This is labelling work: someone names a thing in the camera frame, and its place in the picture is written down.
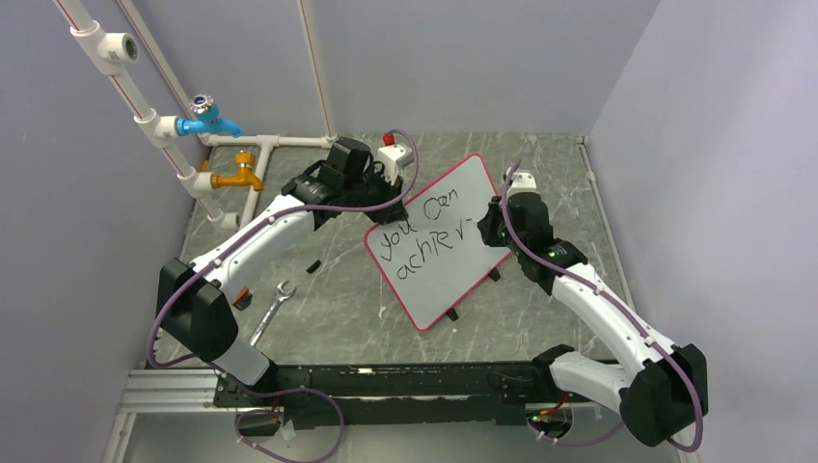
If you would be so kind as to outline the black marker cap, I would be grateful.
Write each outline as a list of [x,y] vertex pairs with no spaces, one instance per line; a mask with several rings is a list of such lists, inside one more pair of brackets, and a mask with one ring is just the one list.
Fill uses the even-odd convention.
[[321,262],[321,260],[320,260],[320,259],[315,260],[315,261],[314,261],[314,262],[313,262],[313,263],[312,263],[312,264],[311,264],[311,265],[310,265],[310,266],[309,266],[309,267],[306,269],[306,272],[307,272],[308,274],[313,274],[315,271],[317,271],[317,270],[320,268],[321,264],[322,264],[322,262]]

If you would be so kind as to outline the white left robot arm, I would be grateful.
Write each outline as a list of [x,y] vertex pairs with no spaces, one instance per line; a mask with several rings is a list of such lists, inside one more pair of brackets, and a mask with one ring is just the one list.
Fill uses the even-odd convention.
[[153,368],[160,362],[158,334],[177,340],[189,352],[234,382],[255,405],[279,391],[278,366],[243,339],[232,308],[243,287],[291,245],[345,213],[363,213],[377,225],[405,221],[404,198],[415,181],[402,169],[420,166],[416,142],[406,132],[402,143],[390,130],[383,147],[372,150],[352,138],[337,139],[325,158],[291,178],[266,210],[211,251],[190,261],[169,260],[160,270],[157,314],[147,344]]

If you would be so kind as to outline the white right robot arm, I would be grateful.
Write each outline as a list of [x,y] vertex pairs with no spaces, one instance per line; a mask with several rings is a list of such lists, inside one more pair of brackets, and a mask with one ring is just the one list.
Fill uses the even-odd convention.
[[493,197],[477,228],[485,245],[507,248],[525,277],[577,315],[615,358],[604,364],[567,345],[550,348],[536,359],[535,394],[590,399],[616,412],[646,446],[698,449],[708,412],[704,354],[650,327],[610,291],[576,246],[555,237],[538,194]]

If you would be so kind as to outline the pink framed whiteboard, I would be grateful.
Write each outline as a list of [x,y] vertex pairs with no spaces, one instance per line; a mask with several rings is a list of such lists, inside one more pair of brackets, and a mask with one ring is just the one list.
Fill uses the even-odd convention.
[[485,245],[477,229],[496,194],[483,157],[472,153],[407,202],[406,221],[365,233],[365,249],[416,330],[429,330],[510,255]]

